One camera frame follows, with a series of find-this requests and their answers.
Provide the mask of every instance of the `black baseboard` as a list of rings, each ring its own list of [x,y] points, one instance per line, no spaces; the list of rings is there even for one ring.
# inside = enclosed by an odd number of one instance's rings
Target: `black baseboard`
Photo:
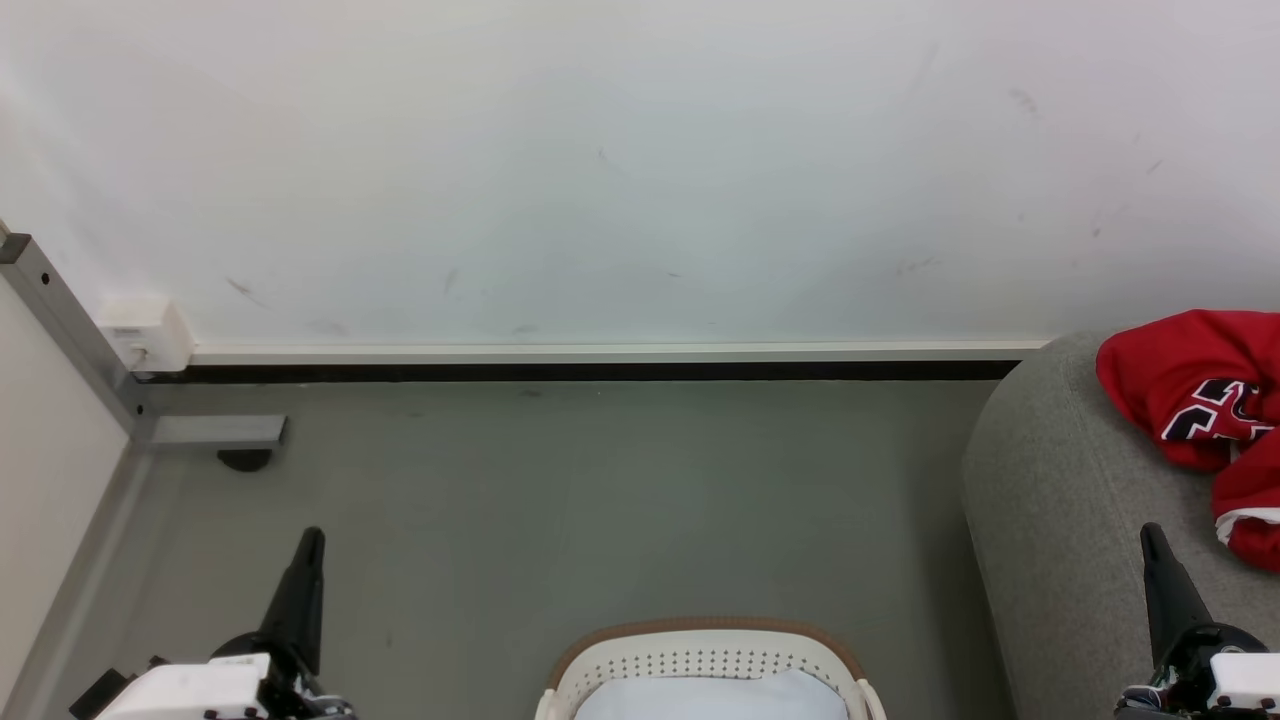
[[[998,380],[1016,360],[581,363],[525,365],[193,365],[143,383],[466,383],[600,380]]]

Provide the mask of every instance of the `gray floor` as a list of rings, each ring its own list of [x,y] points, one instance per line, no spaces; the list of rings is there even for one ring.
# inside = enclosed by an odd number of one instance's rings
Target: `gray floor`
[[[116,665],[252,629],[317,524],[321,678],[366,720],[531,719],[579,635],[698,614],[826,628],[891,717],[1011,717],[957,492],[992,387],[166,388],[183,411],[288,413],[289,437],[259,474],[157,461]]]

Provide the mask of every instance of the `white cloth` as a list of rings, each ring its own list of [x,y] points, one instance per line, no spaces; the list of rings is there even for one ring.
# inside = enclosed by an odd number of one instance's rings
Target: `white cloth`
[[[845,701],[787,670],[759,680],[626,678],[600,685],[576,720],[847,720]]]

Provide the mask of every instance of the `laundry basket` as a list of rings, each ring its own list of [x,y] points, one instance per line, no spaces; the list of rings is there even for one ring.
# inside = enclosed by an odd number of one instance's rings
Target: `laundry basket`
[[[614,678],[756,679],[790,669],[818,678],[849,707],[849,720],[884,720],[854,656],[804,623],[764,618],[676,618],[596,630],[561,657],[535,720],[572,720]]]

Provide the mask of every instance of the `brown basket rim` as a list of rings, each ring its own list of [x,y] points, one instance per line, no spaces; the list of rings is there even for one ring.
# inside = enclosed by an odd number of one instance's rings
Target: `brown basket rim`
[[[778,620],[776,618],[692,616],[645,620],[641,623],[625,623],[622,625],[613,625],[609,628],[602,628],[594,633],[588,633],[576,643],[571,644],[563,655],[561,655],[559,661],[556,664],[556,669],[552,670],[550,684],[548,687],[553,691],[559,689],[561,680],[564,678],[564,673],[568,670],[568,666],[577,659],[579,655],[582,655],[586,648],[594,644],[618,638],[628,638],[632,635],[652,635],[655,633],[675,633],[684,630],[767,630],[772,633],[804,635],[824,644],[827,650],[836,653],[836,657],[845,664],[845,667],[849,669],[849,674],[852,675],[855,680],[867,679],[867,674],[863,673],[863,666],[858,664],[858,659],[854,657],[854,653],[849,652],[845,646],[840,644],[840,641],[815,625],[796,620]]]

